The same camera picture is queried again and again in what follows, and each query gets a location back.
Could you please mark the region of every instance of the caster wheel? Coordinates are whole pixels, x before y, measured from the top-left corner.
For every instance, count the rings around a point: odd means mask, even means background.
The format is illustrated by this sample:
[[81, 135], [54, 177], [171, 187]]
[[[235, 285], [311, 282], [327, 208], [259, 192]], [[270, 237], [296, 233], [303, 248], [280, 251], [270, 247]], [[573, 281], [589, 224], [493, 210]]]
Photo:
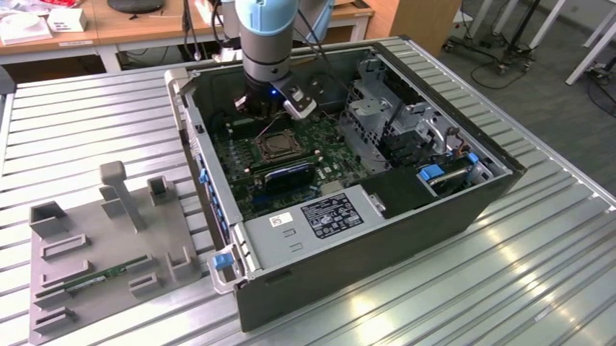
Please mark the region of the caster wheel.
[[502, 76], [507, 71], [507, 67], [505, 65], [498, 65], [498, 76]]
[[523, 64], [523, 72], [527, 72], [527, 70], [530, 69], [530, 66], [531, 66], [531, 61]]

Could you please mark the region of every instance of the aluminum table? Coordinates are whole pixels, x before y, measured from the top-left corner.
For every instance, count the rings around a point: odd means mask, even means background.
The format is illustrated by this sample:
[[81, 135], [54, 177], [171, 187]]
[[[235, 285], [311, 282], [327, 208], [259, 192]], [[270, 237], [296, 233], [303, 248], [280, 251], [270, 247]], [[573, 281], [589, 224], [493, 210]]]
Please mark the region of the aluminum table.
[[[48, 345], [616, 343], [616, 200], [414, 43], [382, 43], [529, 168], [507, 195], [458, 236], [250, 333], [204, 273]], [[125, 162], [131, 190], [173, 180], [199, 255], [213, 247], [161, 68], [21, 84], [4, 103], [0, 344], [21, 345], [28, 206], [99, 199], [100, 163]]]

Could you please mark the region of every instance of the wooden desk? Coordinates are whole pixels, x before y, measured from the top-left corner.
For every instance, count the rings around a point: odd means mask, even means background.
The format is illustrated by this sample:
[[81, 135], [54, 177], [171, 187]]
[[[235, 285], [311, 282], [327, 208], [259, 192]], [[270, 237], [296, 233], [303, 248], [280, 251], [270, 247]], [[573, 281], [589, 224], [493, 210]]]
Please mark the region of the wooden desk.
[[0, 43], [0, 65], [96, 54], [95, 46], [99, 41], [95, 4], [86, 0], [80, 5], [80, 8], [84, 9], [85, 17], [88, 18], [88, 26], [84, 32], [52, 32], [53, 37], [48, 40], [37, 40], [16, 45], [2, 45]]
[[[121, 70], [116, 53], [124, 50], [164, 47], [183, 43], [180, 1], [165, 1], [161, 16], [160, 11], [157, 11], [151, 14], [141, 14], [133, 20], [128, 20], [129, 15], [109, 9], [105, 0], [92, 1], [95, 3], [97, 39], [100, 41], [97, 54], [101, 57], [107, 72], [119, 72]], [[209, 24], [203, 22], [193, 2], [189, 1], [189, 3], [196, 40], [197, 42], [213, 41]], [[350, 40], [362, 40], [371, 15], [371, 9], [358, 9], [351, 4], [342, 4], [334, 8], [328, 27], [352, 27]], [[188, 35], [187, 41], [193, 42], [191, 35]]]
[[[179, 0], [164, 2], [161, 16], [157, 11], [139, 14], [137, 18], [129, 20], [131, 14], [112, 10], [107, 6], [107, 0], [85, 0], [81, 8], [88, 18], [86, 31], [53, 33], [53, 38], [48, 40], [0, 46], [0, 65], [96, 54], [101, 58], [107, 72], [121, 71], [116, 53], [180, 45], [184, 41], [180, 23], [181, 2]], [[203, 22], [192, 0], [189, 4], [197, 42], [213, 41], [209, 25]], [[328, 27], [352, 27], [350, 40], [362, 40], [371, 15], [371, 9], [358, 9], [351, 4], [342, 4], [334, 8]]]
[[363, 0], [375, 14], [367, 38], [407, 35], [438, 56], [462, 0]]

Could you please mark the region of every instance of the desk leg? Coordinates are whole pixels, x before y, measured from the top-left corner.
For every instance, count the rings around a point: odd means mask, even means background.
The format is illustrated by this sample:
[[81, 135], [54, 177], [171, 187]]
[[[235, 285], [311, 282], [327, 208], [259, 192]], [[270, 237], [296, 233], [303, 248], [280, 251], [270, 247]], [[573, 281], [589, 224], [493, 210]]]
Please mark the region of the desk leg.
[[96, 47], [96, 52], [103, 60], [107, 72], [121, 72], [121, 66], [117, 61], [117, 47], [115, 45], [101, 45]]
[[576, 83], [576, 80], [580, 78], [581, 74], [586, 70], [586, 67], [592, 64], [592, 62], [593, 62], [594, 58], [597, 57], [598, 53], [602, 51], [602, 49], [608, 45], [608, 43], [612, 40], [614, 34], [616, 34], [616, 22], [609, 27], [609, 30], [608, 30], [608, 32], [605, 32], [605, 35], [602, 36], [602, 38], [598, 40], [597, 45], [594, 46], [592, 51], [588, 53], [586, 57], [581, 61], [581, 64], [577, 66], [576, 70], [573, 71], [569, 78], [566, 79], [568, 85], [573, 85], [573, 83]]
[[494, 27], [493, 34], [498, 35], [501, 33], [502, 27], [507, 23], [510, 13], [513, 12], [513, 9], [515, 8], [517, 4], [518, 4], [518, 0], [509, 0], [507, 7], [503, 9], [501, 18], [498, 18], [498, 23], [497, 23], [497, 26]]
[[350, 42], [356, 42], [366, 38], [367, 20], [368, 17], [356, 17], [356, 22], [350, 33]]
[[547, 18], [545, 18], [545, 21], [541, 25], [541, 28], [538, 29], [537, 31], [537, 35], [534, 35], [534, 38], [531, 39], [531, 42], [530, 42], [530, 49], [534, 49], [538, 44], [541, 43], [541, 40], [542, 38], [545, 37], [545, 34], [549, 30], [549, 28], [552, 27], [552, 24], [558, 16], [558, 13], [560, 13], [560, 9], [562, 8], [562, 5], [565, 4], [565, 1], [566, 0], [558, 0], [558, 2], [556, 3], [554, 5], [554, 8], [552, 9], [552, 11], [549, 12], [549, 16]]
[[597, 39], [598, 35], [605, 30], [605, 27], [610, 23], [614, 16], [616, 16], [616, 6], [613, 6], [612, 10], [609, 11], [608, 15], [604, 18], [604, 21], [598, 24], [597, 28], [594, 29], [593, 34], [588, 38], [588, 41], [582, 44], [584, 47], [589, 48], [593, 45], [594, 40]]
[[470, 25], [470, 29], [469, 29], [470, 38], [474, 37], [474, 35], [477, 34], [477, 30], [479, 29], [481, 23], [483, 23], [487, 9], [490, 9], [490, 6], [491, 6], [491, 1], [493, 0], [483, 0], [483, 3], [481, 4], [479, 11], [477, 12], [477, 16], [474, 17], [474, 20], [473, 20], [473, 25]]

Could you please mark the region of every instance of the blue latch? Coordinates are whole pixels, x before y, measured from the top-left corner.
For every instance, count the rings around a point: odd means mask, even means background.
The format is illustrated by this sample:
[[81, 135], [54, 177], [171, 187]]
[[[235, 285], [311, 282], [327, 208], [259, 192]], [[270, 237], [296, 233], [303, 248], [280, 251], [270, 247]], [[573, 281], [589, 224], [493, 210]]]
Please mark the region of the blue latch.
[[470, 153], [467, 157], [469, 157], [470, 162], [473, 162], [473, 164], [475, 164], [479, 161], [479, 157], [477, 156], [475, 153]]
[[199, 174], [199, 182], [201, 184], [204, 184], [205, 182], [208, 182], [208, 173], [207, 171], [204, 170], [204, 168], [201, 168], [201, 173]]
[[233, 260], [231, 254], [216, 254], [213, 256], [213, 268], [216, 270], [227, 268], [229, 265], [232, 265], [232, 262]]
[[425, 167], [419, 171], [419, 176], [423, 178], [425, 181], [429, 181], [433, 178], [439, 177], [445, 174], [441, 167], [437, 164], [431, 164], [430, 166]]

